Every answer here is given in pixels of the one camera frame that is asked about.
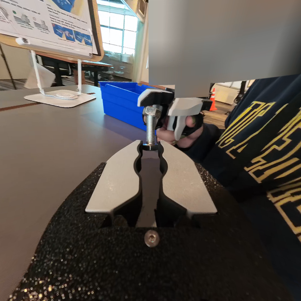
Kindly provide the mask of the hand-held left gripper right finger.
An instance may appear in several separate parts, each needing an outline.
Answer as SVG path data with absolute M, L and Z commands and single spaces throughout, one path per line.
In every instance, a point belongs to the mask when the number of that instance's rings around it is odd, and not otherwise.
M 186 216 L 217 213 L 194 161 L 165 141 L 161 141 L 160 146 L 167 163 L 162 182 L 164 195 L 183 207 Z

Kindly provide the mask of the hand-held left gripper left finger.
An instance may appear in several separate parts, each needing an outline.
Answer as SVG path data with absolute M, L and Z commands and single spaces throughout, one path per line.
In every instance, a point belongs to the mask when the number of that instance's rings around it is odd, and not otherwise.
M 122 215 L 141 193 L 141 162 L 143 142 L 135 140 L 107 160 L 103 172 L 85 208 L 86 213 Z

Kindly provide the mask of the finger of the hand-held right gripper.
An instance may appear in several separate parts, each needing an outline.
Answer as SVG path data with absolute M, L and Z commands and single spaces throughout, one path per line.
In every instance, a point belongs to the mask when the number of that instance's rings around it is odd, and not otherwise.
M 202 98 L 175 98 L 167 111 L 167 115 L 171 116 L 193 116 L 198 115 L 203 105 Z
M 169 105 L 174 99 L 174 92 L 148 88 L 143 91 L 137 100 L 138 107 L 153 105 Z

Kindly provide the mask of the silver bolt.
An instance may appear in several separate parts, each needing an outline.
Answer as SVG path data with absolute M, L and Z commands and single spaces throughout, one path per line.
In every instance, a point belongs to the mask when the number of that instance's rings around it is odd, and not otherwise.
M 162 106 L 152 105 L 143 109 L 143 118 L 146 123 L 146 144 L 155 145 L 155 126 L 161 117 Z

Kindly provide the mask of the blue plastic bin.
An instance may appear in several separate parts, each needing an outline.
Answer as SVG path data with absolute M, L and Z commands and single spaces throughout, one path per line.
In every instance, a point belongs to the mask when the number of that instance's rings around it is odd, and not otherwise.
M 143 121 L 143 107 L 137 106 L 138 97 L 153 86 L 138 85 L 137 82 L 99 81 L 103 110 L 106 115 L 130 124 L 141 130 L 147 130 Z

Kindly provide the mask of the person's right hand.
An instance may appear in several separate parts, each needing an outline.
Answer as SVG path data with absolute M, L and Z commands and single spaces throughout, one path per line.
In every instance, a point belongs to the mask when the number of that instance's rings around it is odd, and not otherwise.
M 202 125 L 199 129 L 197 129 L 189 136 L 177 140 L 175 139 L 174 132 L 167 130 L 168 122 L 169 122 L 169 116 L 166 116 L 164 119 L 163 126 L 156 130 L 156 137 L 157 137 L 157 141 L 163 140 L 172 146 L 177 146 L 179 148 L 189 148 L 195 143 L 195 141 L 201 136 L 203 132 L 204 125 Z

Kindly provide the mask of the orange traffic cone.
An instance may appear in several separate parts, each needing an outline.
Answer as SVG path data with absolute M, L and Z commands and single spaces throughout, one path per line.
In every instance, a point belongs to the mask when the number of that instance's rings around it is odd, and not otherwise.
M 210 96 L 209 100 L 212 102 L 209 111 L 216 111 L 217 108 L 216 108 L 216 101 L 215 101 L 215 88 L 212 89 L 209 96 Z

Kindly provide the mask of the wooden desk black legs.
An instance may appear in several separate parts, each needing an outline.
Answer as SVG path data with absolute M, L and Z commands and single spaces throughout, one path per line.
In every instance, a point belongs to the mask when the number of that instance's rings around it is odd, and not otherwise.
M 55 81 L 57 86 L 63 86 L 62 83 L 62 75 L 59 71 L 59 64 L 69 64 L 71 70 L 77 70 L 77 60 L 65 56 L 57 56 L 57 55 L 50 55 L 45 54 L 42 52 L 37 52 L 37 56 L 40 56 L 42 59 L 42 62 L 51 62 L 50 67 L 54 68 L 54 74 L 55 74 Z M 93 61 L 87 61 L 82 60 L 82 71 L 90 71 L 93 73 L 93 79 L 94 79 L 94 86 L 98 87 L 99 80 L 98 75 L 100 72 L 106 72 L 109 70 L 112 65 L 103 63 L 103 62 L 93 62 Z

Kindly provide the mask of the white paper bag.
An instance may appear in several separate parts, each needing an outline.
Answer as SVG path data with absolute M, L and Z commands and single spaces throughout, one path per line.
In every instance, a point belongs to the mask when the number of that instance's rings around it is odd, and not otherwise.
M 49 88 L 55 82 L 55 74 L 46 69 L 44 66 L 37 64 L 37 70 L 40 77 L 40 82 L 43 88 Z M 24 88 L 33 89 L 38 88 L 37 78 L 34 67 L 32 68 L 29 76 L 24 84 Z

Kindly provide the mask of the black tripod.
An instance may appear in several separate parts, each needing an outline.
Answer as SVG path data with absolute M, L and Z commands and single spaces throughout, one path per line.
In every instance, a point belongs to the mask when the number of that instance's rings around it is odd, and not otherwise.
M 4 61 L 4 64 L 5 64 L 5 66 L 6 66 L 6 70 L 7 70 L 7 72 L 8 72 L 9 78 L 10 78 L 10 80 L 11 80 L 11 82 L 12 82 L 13 88 L 14 88 L 15 90 L 17 90 L 17 87 L 16 87 L 16 85 L 15 85 L 15 82 L 14 82 L 14 79 L 13 79 L 13 76 L 12 76 L 12 73 L 11 73 L 11 71 L 10 71 L 10 68 L 9 68 L 9 65 L 8 65 L 8 62 L 7 62 L 7 59 L 6 59 L 6 55 L 5 55 L 4 51 L 3 51 L 3 48 L 2 48 L 2 45 L 1 45 L 1 44 L 0 44 L 0 52 L 1 52 L 1 57 L 2 57 L 2 59 L 3 59 L 3 61 Z

